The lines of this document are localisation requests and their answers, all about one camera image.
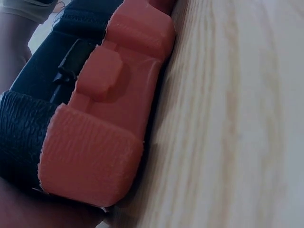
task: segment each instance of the wooden surface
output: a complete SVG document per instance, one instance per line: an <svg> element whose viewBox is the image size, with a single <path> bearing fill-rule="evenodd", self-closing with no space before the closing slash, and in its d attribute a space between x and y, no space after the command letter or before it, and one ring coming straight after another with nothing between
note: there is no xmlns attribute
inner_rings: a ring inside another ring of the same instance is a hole
<svg viewBox="0 0 304 228"><path fill-rule="evenodd" d="M119 228L304 227L304 1L180 0L143 183Z"/></svg>

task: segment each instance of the light wooden board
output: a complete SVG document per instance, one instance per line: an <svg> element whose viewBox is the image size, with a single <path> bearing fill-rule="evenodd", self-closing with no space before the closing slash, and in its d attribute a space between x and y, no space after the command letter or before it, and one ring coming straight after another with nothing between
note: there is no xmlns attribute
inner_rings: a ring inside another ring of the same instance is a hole
<svg viewBox="0 0 304 228"><path fill-rule="evenodd" d="M119 228L304 227L304 1L180 0L143 183Z"/></svg>

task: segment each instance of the skin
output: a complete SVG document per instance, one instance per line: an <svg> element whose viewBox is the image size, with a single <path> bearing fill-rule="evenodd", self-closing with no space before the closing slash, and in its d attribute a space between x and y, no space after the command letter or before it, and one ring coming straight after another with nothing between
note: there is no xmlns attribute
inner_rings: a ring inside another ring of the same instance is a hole
<svg viewBox="0 0 304 228"><path fill-rule="evenodd" d="M0 94L31 57L28 42L37 26L29 19L0 13ZM0 178L1 228L95 228L104 218L101 209L34 198Z"/></svg>

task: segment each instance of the black textured wrap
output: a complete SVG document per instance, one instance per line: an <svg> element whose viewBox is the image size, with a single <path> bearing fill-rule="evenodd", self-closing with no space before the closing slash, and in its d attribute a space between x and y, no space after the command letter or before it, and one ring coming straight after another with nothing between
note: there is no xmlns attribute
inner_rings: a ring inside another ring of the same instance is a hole
<svg viewBox="0 0 304 228"><path fill-rule="evenodd" d="M0 176L21 188L40 189L38 163L57 105L13 91L0 96Z"/></svg>

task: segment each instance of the orange plastic bracket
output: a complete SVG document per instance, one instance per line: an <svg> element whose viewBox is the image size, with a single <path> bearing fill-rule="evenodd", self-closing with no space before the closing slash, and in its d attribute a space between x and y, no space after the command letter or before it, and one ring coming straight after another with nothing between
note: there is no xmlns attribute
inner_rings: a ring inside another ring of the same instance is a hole
<svg viewBox="0 0 304 228"><path fill-rule="evenodd" d="M160 68L175 40L174 0L125 0L84 65L68 105L53 116L42 148L45 192L99 207L128 192Z"/></svg>

